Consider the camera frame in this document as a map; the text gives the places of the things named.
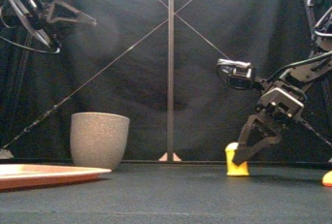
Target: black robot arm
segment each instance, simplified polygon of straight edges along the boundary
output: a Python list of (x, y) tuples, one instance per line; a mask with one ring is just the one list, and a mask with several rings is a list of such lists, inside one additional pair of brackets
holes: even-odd
[(232, 162), (241, 165), (257, 152), (281, 141), (281, 132), (299, 122), (307, 102), (307, 90), (332, 71), (332, 51), (289, 64), (263, 80), (250, 64), (218, 60), (218, 74), (228, 74), (228, 85), (236, 89), (259, 89), (261, 98), (256, 113), (248, 118), (238, 137)]

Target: vertical pole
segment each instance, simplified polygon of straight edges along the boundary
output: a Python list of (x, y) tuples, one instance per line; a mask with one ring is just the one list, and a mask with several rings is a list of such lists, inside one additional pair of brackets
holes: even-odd
[(169, 0), (167, 161), (174, 153), (174, 0)]

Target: black table surface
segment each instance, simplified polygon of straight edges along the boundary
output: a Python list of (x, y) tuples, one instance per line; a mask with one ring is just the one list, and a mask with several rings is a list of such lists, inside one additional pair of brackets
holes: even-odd
[(328, 172), (222, 165), (121, 164), (98, 180), (4, 191), (0, 223), (332, 223)]

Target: tray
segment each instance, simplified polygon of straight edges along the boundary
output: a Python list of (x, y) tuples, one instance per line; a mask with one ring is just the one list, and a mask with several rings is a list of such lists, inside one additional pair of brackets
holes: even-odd
[(0, 165), (0, 190), (40, 185), (52, 185), (93, 180), (110, 169), (48, 166), (48, 165)]

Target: gray cup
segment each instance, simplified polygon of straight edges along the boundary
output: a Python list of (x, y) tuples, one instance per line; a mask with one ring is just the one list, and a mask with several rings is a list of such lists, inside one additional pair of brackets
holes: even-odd
[(71, 116), (70, 152), (75, 166), (114, 170), (122, 160), (130, 119), (105, 112)]

